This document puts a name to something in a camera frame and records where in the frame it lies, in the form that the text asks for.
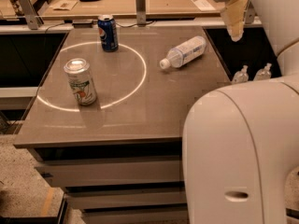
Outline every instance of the speckled floor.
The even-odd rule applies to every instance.
[[[35,159],[27,150],[12,144],[15,135],[0,135],[0,217],[56,217],[63,192],[51,188],[34,169]],[[299,210],[299,167],[286,182],[287,208]],[[78,210],[68,209],[64,224],[84,224]],[[144,224],[188,224],[188,221],[164,221]],[[299,224],[289,219],[288,224]]]

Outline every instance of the plastic bottle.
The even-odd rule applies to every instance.
[[[190,62],[196,57],[202,55],[206,49],[206,40],[197,35],[194,38],[170,49],[166,58],[160,61],[162,69],[170,66],[175,68],[181,67],[183,64]]]
[[[259,70],[259,71],[256,73],[256,75],[255,75],[255,77],[254,77],[253,80],[263,80],[263,79],[271,78],[271,76],[272,76],[272,73],[271,73],[271,71],[270,71],[271,65],[272,65],[271,63],[268,63],[268,64],[264,67],[264,69]]]
[[[238,83],[244,83],[249,81],[249,75],[247,74],[247,66],[243,65],[243,69],[236,72],[233,80],[232,80],[232,84],[238,84]]]

